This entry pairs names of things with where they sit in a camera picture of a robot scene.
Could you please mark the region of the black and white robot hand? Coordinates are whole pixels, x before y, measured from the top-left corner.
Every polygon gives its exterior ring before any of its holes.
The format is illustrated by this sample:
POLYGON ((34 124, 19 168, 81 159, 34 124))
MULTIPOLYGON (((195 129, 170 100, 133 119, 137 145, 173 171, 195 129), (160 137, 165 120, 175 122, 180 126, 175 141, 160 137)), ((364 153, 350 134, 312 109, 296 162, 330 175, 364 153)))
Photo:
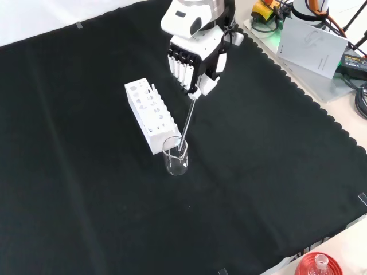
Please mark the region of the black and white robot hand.
POLYGON ((161 20, 161 29, 171 35, 170 73, 191 100, 214 90, 228 50, 244 39, 235 11, 234 1, 172 1, 161 20))

